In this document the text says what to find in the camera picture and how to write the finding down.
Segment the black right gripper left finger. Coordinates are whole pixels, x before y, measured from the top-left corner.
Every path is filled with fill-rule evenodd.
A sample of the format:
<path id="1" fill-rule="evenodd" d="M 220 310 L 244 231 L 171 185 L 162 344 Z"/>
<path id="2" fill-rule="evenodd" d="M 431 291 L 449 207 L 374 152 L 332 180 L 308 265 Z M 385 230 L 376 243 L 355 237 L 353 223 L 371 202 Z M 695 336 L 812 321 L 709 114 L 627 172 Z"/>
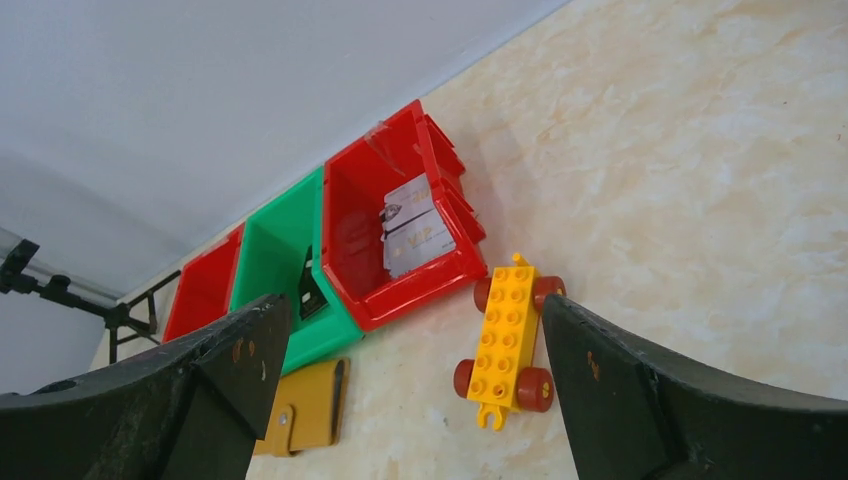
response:
<path id="1" fill-rule="evenodd" d="M 113 365 L 1 398 L 5 479 L 242 479 L 292 325 L 269 294 Z"/>

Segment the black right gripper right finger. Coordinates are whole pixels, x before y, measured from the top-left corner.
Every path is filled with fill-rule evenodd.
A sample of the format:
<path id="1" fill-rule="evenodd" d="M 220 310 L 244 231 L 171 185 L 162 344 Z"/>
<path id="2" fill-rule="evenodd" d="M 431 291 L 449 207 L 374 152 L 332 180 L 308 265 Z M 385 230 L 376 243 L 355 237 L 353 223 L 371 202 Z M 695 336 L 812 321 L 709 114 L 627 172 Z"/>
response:
<path id="1" fill-rule="evenodd" d="M 843 479 L 847 404 L 746 379 L 561 295 L 544 336 L 582 479 Z"/>

